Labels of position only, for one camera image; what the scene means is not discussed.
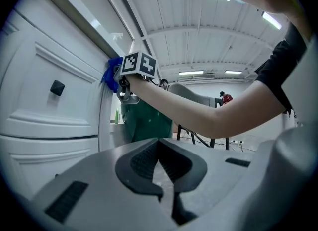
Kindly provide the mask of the white cabinet door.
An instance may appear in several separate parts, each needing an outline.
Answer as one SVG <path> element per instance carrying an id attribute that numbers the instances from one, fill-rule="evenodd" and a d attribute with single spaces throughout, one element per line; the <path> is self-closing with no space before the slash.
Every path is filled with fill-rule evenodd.
<path id="1" fill-rule="evenodd" d="M 0 133 L 49 139 L 98 133 L 100 71 L 38 30 L 8 36 L 0 62 Z"/>

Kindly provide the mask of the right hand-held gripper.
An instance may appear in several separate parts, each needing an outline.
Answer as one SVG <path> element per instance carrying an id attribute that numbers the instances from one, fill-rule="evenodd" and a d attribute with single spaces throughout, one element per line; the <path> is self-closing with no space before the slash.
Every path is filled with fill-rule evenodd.
<path id="1" fill-rule="evenodd" d="M 153 82 L 157 77 L 156 59 L 142 51 L 127 54 L 114 74 L 114 81 L 118 83 L 117 97 L 122 104 L 137 104 L 139 98 L 130 91 L 127 75 L 141 75 L 144 80 Z"/>

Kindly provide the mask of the grey chair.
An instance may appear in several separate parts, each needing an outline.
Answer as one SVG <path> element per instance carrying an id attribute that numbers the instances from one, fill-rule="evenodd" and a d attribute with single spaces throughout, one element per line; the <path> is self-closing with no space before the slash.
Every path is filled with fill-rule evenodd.
<path id="1" fill-rule="evenodd" d="M 181 85 L 179 83 L 175 83 L 171 85 L 168 89 L 169 92 L 176 94 L 178 96 L 181 96 L 183 98 L 189 99 L 193 102 L 206 105 L 212 108 L 221 107 L 223 105 L 223 102 L 220 98 L 212 98 L 207 96 L 202 96 L 199 94 L 196 94 L 189 90 L 186 86 Z M 178 125 L 177 130 L 177 140 L 180 140 L 180 133 L 182 130 L 185 130 L 188 134 L 191 135 L 192 143 L 195 144 L 195 138 L 199 140 L 203 145 L 209 148 L 214 148 L 215 146 L 215 140 L 216 139 L 210 139 L 209 144 L 207 144 L 202 138 L 200 138 L 196 133 L 194 133 L 191 130 L 186 129 L 185 127 Z"/>

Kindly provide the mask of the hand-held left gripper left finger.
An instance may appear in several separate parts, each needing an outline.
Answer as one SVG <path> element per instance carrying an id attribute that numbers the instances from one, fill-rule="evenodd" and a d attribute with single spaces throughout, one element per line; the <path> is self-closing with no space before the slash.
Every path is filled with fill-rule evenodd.
<path id="1" fill-rule="evenodd" d="M 143 140 L 92 154 L 46 184 L 33 198 L 54 231 L 172 231 L 177 224 L 157 195 L 133 192 L 118 179 L 119 159 L 153 146 Z"/>

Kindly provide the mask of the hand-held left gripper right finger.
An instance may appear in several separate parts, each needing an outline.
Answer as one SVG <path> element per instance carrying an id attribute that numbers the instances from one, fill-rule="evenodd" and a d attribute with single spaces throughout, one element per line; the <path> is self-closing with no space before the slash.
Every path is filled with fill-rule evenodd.
<path id="1" fill-rule="evenodd" d="M 216 206 L 246 173 L 251 154 L 216 150 L 176 140 L 159 145 L 163 207 L 179 225 Z"/>

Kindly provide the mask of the person's right forearm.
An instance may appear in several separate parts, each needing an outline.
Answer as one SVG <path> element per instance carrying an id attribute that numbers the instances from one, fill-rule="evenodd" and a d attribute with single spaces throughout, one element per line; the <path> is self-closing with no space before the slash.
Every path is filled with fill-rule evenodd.
<path id="1" fill-rule="evenodd" d="M 286 109 L 262 82 L 255 81 L 241 96 L 219 108 L 196 103 L 128 75 L 130 91 L 177 124 L 207 138 L 226 138 L 252 130 Z"/>

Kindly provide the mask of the blue cloth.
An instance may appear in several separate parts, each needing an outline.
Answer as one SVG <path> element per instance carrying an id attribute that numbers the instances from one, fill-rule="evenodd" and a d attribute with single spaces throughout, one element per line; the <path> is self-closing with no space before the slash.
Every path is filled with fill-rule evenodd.
<path id="1" fill-rule="evenodd" d="M 106 83 L 108 88 L 117 93 L 119 84 L 115 81 L 114 76 L 122 65 L 123 57 L 116 57 L 108 61 L 108 68 L 104 72 L 101 82 Z"/>

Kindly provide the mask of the small white drawer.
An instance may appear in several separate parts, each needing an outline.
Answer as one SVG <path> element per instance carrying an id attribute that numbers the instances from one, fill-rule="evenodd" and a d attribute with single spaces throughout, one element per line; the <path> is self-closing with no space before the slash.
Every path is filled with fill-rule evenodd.
<path id="1" fill-rule="evenodd" d="M 28 200 L 56 175 L 98 152 L 98 137 L 23 139 L 0 136 L 0 162 L 13 191 Z"/>

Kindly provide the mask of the white vanity cabinet with sink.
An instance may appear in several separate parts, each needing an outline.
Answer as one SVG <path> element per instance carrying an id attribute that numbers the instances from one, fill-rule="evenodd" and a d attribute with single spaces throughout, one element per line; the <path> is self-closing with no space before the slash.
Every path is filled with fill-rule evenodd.
<path id="1" fill-rule="evenodd" d="M 103 76 L 108 67 L 108 60 L 124 56 L 126 51 L 118 45 L 117 33 L 109 33 L 102 20 L 91 10 L 92 5 L 85 4 L 82 0 L 19 0 L 0 29 L 0 55 L 5 39 L 11 34 L 27 34 L 38 30 L 100 71 Z M 105 83 L 100 83 L 102 96 L 98 133 L 86 136 L 98 137 L 98 152 L 122 145 L 127 140 L 123 125 L 114 123 L 115 96 Z M 79 138 L 84 137 L 23 139 Z"/>

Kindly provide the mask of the person's black shirt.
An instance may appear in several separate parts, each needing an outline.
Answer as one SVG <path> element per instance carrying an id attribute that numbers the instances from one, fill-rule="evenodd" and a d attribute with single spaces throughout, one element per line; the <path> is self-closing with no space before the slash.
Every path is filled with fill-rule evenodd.
<path id="1" fill-rule="evenodd" d="M 290 113 L 292 106 L 283 92 L 281 85 L 300 62 L 307 46 L 303 37 L 293 24 L 289 24 L 284 39 L 272 51 L 270 58 L 264 63 L 256 80 L 265 84 L 279 102 Z"/>

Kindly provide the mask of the white round table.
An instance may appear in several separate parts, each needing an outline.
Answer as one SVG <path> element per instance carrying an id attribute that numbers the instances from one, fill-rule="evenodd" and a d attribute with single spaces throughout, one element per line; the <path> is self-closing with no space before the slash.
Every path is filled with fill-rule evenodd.
<path id="1" fill-rule="evenodd" d="M 121 104 L 121 113 L 132 142 L 172 138 L 173 121 L 142 100 L 137 104 Z"/>

